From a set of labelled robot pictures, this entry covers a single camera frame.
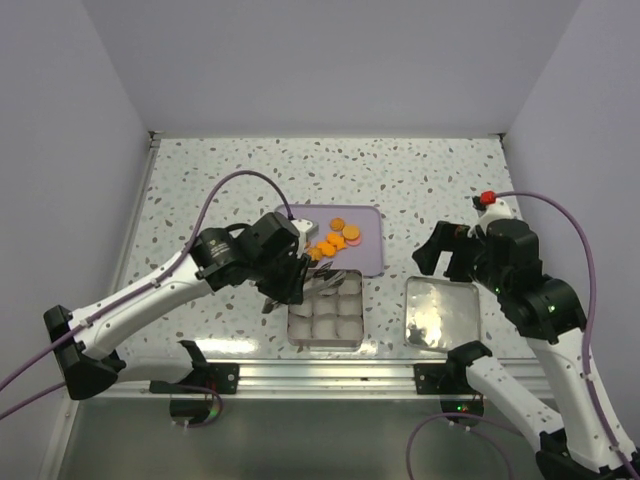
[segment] red button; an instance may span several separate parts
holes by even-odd
[[[492,205],[496,203],[496,192],[493,192],[491,190],[483,192],[480,195],[480,203],[482,205]]]

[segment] purple cutting board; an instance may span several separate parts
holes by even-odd
[[[276,208],[276,211],[286,216],[284,205]],[[329,223],[336,217],[360,229],[360,245],[347,247],[333,258],[324,258],[318,266],[333,261],[332,268],[359,270],[365,277],[375,277],[384,271],[382,219],[377,208],[366,205],[291,205],[291,211],[296,218],[318,222],[318,233],[309,239],[312,245],[327,238],[332,231]]]

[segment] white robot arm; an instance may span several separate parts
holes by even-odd
[[[440,253],[452,252],[445,276],[475,281],[494,292],[509,321],[533,350],[557,402],[553,411],[510,376],[481,342],[448,354],[448,375],[486,395],[522,432],[548,479],[626,478],[639,470],[637,449],[620,426],[590,356],[592,382],[618,442],[614,447],[590,399],[582,363],[586,318],[575,291],[542,273],[538,237],[488,192],[474,199],[473,226],[439,222],[414,252],[420,271],[432,275]]]
[[[246,280],[253,280],[258,291],[279,303],[302,303],[311,260],[300,246],[313,228],[312,222],[289,221],[279,213],[267,213],[252,226],[207,228],[187,255],[176,253],[114,295],[74,311],[61,306],[47,311],[44,318],[52,341],[78,330],[54,350],[71,398],[92,397],[116,382],[193,383],[194,378],[206,378],[209,366],[194,342],[178,342],[157,355],[135,358],[118,355],[116,348],[174,308]],[[239,229],[240,234],[231,235]],[[149,284],[152,288],[141,288]],[[105,305],[114,304],[94,319]]]

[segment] light purple wall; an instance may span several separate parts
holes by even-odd
[[[42,313],[106,293],[146,129],[79,0],[0,2],[0,377],[48,339]],[[0,410],[59,382],[53,358]],[[60,395],[0,424],[0,477],[35,478]]]
[[[505,132],[579,0],[84,0],[150,129]]]
[[[585,0],[506,137],[518,188],[553,196],[584,225],[598,272],[594,350],[625,426],[640,442],[640,2]],[[548,268],[587,298],[571,227],[523,202]]]

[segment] terrazzo table surface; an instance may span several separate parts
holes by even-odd
[[[260,313],[264,297],[249,285],[225,288],[184,305],[126,340],[141,355],[182,339],[198,341],[210,359],[440,358],[404,340],[406,280],[419,275],[411,260],[438,220],[470,223],[471,196],[512,190],[498,139],[229,138],[161,141],[126,267],[125,283],[145,275],[181,249],[202,203],[219,179],[237,169],[269,175],[291,203],[374,205],[383,217],[385,270],[364,280],[365,339],[356,351],[317,351],[287,339],[286,309]],[[517,204],[510,205],[519,214]],[[203,224],[255,222],[281,204],[254,177],[225,185]],[[442,277],[441,262],[437,275]],[[500,358],[532,354],[480,288],[481,339]]]

